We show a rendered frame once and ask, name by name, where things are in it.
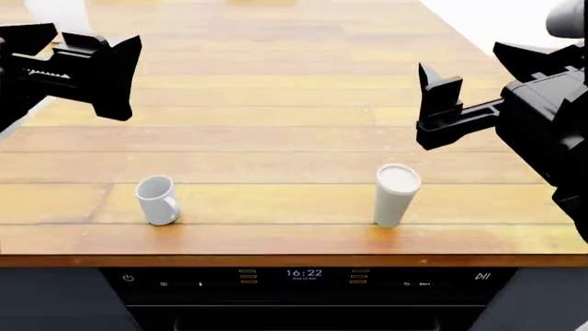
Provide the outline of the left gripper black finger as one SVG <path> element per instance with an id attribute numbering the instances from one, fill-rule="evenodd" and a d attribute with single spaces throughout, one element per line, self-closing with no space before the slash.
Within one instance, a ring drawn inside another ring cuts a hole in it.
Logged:
<path id="1" fill-rule="evenodd" d="M 0 25 L 0 55 L 34 56 L 56 38 L 52 23 Z"/>
<path id="2" fill-rule="evenodd" d="M 100 118 L 129 120 L 141 37 L 134 35 L 115 45 L 100 35 L 64 32 L 62 37 L 64 44 L 53 49 L 53 60 L 67 77 L 53 88 L 53 95 L 91 104 Z"/>

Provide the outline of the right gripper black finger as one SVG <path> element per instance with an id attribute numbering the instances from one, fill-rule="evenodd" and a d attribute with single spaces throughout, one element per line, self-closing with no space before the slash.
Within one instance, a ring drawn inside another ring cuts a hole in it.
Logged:
<path id="1" fill-rule="evenodd" d="M 433 68 L 419 63 L 421 106 L 419 120 L 462 107 L 459 93 L 463 84 L 461 76 L 442 78 Z"/>
<path id="2" fill-rule="evenodd" d="M 562 49 L 545 49 L 496 42 L 493 54 L 514 78 L 506 87 L 519 87 L 533 82 L 563 83 L 567 87 L 582 86 L 582 43 Z"/>

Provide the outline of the tall white cup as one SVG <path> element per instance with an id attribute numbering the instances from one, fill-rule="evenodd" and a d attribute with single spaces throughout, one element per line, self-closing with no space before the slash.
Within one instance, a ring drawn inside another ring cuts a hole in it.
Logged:
<path id="1" fill-rule="evenodd" d="M 376 172 L 374 223 L 384 228 L 400 225 L 421 186 L 420 177 L 410 167 L 398 164 L 381 167 Z"/>

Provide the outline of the black dishwasher control panel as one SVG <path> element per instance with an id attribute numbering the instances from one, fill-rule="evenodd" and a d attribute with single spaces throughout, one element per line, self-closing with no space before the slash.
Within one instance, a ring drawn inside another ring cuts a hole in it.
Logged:
<path id="1" fill-rule="evenodd" d="M 512 267 L 102 268 L 142 331 L 469 331 Z"/>

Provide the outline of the white handled mug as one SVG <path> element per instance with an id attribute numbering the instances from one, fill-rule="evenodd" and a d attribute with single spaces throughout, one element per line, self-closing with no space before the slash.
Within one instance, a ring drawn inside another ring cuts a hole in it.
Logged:
<path id="1" fill-rule="evenodd" d="M 145 178 L 136 188 L 135 195 L 150 225 L 170 225 L 179 219 L 181 209 L 175 197 L 175 183 L 170 177 Z"/>

